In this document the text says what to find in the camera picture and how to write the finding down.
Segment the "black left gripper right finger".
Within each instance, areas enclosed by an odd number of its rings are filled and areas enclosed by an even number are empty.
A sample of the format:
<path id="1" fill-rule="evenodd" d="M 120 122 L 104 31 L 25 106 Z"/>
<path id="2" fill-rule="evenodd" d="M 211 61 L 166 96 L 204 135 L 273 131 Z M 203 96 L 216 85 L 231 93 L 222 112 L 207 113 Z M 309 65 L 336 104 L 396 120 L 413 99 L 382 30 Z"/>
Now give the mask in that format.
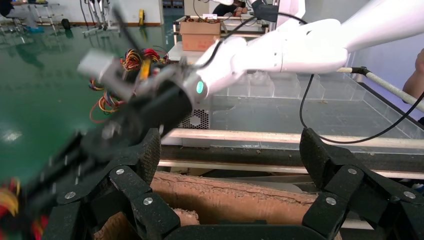
<path id="1" fill-rule="evenodd" d="M 319 194 L 302 225 L 332 240 L 349 212 L 357 214 L 388 240 L 424 237 L 424 198 L 417 191 L 362 164 L 348 149 L 324 143 L 304 128 L 300 157 Z"/>

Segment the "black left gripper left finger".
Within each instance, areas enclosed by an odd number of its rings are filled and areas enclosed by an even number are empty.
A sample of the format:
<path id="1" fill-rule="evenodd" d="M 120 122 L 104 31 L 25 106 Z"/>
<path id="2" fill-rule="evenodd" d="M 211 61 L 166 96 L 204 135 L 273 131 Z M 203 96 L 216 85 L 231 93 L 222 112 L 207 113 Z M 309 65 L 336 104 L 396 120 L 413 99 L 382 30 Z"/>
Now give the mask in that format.
<path id="1" fill-rule="evenodd" d="M 143 240 L 163 240 L 178 229 L 179 216 L 150 186 L 159 164 L 160 145 L 159 132 L 150 129 L 137 145 L 92 156 L 103 166 L 58 194 L 43 238 L 92 240 L 97 231 L 106 238 L 112 217 L 118 213 Z"/>

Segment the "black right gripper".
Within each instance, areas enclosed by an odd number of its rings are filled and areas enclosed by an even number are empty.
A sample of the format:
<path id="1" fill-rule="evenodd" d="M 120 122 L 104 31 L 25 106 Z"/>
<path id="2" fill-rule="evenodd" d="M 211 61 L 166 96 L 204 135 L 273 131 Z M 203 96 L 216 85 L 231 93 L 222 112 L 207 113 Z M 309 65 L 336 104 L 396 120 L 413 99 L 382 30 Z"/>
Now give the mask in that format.
<path id="1" fill-rule="evenodd" d="M 133 97 L 104 123 L 91 129 L 80 147 L 88 153 L 108 153 L 141 143 L 150 129 L 164 136 L 193 110 L 194 90 L 165 80 L 152 92 Z"/>

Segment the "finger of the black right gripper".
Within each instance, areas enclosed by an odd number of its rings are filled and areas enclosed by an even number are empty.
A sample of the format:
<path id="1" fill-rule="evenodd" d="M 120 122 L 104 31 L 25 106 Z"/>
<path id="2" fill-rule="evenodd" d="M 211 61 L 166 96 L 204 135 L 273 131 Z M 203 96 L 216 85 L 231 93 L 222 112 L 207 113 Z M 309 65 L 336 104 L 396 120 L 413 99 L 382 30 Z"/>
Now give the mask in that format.
<path id="1" fill-rule="evenodd" d="M 90 203 L 100 197 L 100 134 L 77 132 L 22 188 L 25 206 Z"/>

